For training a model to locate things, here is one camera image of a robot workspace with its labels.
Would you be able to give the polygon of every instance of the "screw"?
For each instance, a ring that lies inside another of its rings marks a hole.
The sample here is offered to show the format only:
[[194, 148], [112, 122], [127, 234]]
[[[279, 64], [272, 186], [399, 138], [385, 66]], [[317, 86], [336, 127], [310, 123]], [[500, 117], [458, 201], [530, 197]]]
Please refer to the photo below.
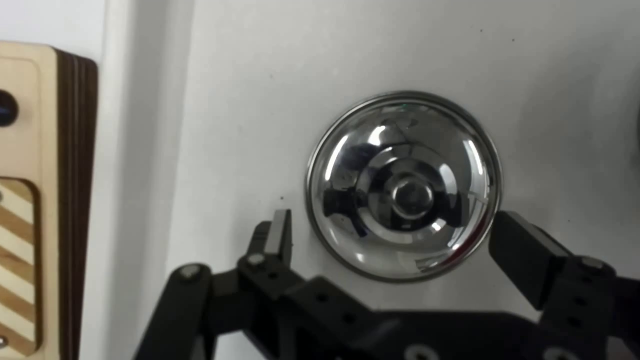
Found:
[[0, 88], [0, 125], [11, 125], [18, 117], [18, 102], [13, 93]]
[[264, 263], [264, 253], [251, 253], [251, 256], [246, 258], [246, 262], [248, 262], [252, 268], [263, 265], [263, 263]]
[[585, 258], [581, 258], [581, 262], [583, 262], [585, 268], [591, 268], [591, 270], [603, 270], [604, 268], [604, 262], [600, 262], [596, 258], [585, 256]]
[[180, 268], [180, 275], [187, 279], [194, 277], [198, 271], [201, 271], [201, 265], [196, 263], [188, 263]]
[[547, 348], [542, 357], [545, 360], [581, 360], [575, 352], [565, 348]]
[[405, 360], [441, 360], [441, 355], [431, 346], [412, 344], [405, 349]]

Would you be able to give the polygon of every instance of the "wooden board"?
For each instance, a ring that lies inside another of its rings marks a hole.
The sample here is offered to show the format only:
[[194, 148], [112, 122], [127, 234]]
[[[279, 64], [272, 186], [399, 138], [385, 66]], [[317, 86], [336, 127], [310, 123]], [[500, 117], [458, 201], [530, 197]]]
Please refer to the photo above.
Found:
[[90, 60], [51, 46], [0, 41], [0, 90], [13, 93], [21, 108], [16, 122], [0, 127], [0, 177], [11, 180], [7, 182], [15, 187], [11, 196], [32, 190], [37, 222], [29, 234], [38, 244], [35, 268], [11, 256], [0, 258], [0, 285], [2, 268], [16, 270], [18, 265], [37, 283], [35, 321], [29, 328], [32, 335], [22, 334], [30, 342], [25, 342], [21, 349], [15, 346], [18, 335], [2, 321], [2, 316], [11, 312], [2, 309], [0, 287], [0, 360], [79, 357], [96, 80], [99, 70]]

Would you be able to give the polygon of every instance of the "reflective surface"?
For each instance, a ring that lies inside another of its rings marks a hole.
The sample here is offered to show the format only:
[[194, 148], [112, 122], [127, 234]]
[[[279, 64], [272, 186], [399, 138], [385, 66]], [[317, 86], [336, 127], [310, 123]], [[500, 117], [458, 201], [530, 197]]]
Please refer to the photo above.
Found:
[[310, 219], [338, 258], [374, 277], [417, 279], [479, 247], [500, 201], [500, 166], [463, 108], [401, 92], [343, 115], [306, 186]]

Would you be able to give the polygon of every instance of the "white background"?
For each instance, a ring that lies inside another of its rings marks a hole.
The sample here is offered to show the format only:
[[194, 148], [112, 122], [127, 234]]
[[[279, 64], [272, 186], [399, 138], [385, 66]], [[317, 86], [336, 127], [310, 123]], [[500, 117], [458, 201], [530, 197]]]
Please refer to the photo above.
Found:
[[[504, 207], [640, 277], [637, 0], [0, 3], [16, 7], [0, 14], [4, 38], [103, 62], [85, 357], [131, 357], [169, 271], [235, 265], [283, 206], [295, 268], [374, 307], [535, 316], [486, 247], [442, 277], [392, 285], [318, 245], [308, 155], [343, 111], [395, 90], [470, 109], [502, 155]], [[239, 337], [220, 344], [220, 357], [254, 355]]]

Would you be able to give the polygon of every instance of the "wooden panel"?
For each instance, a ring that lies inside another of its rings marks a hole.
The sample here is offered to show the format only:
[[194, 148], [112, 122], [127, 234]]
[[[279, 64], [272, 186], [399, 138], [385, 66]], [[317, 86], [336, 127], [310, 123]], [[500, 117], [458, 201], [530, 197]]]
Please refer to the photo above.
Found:
[[[0, 360], [22, 357], [29, 349], [29, 360], [79, 357], [96, 80], [90, 60], [51, 46], [0, 41], [0, 90], [21, 108], [16, 122], [0, 127], [0, 177], [13, 180], [2, 183], [13, 210], [0, 207], [0, 298], [7, 302], [0, 302], [0, 335], [15, 337], [13, 346], [0, 346]], [[38, 232], [32, 228], [35, 193]], [[41, 294], [29, 295], [37, 282]], [[41, 326], [37, 349], [16, 328], [32, 329], [29, 321], [13, 316], [30, 307], [29, 298], [38, 299], [38, 312], [22, 312]]]
[[25, 357], [41, 342], [37, 190], [0, 177], [0, 357]]

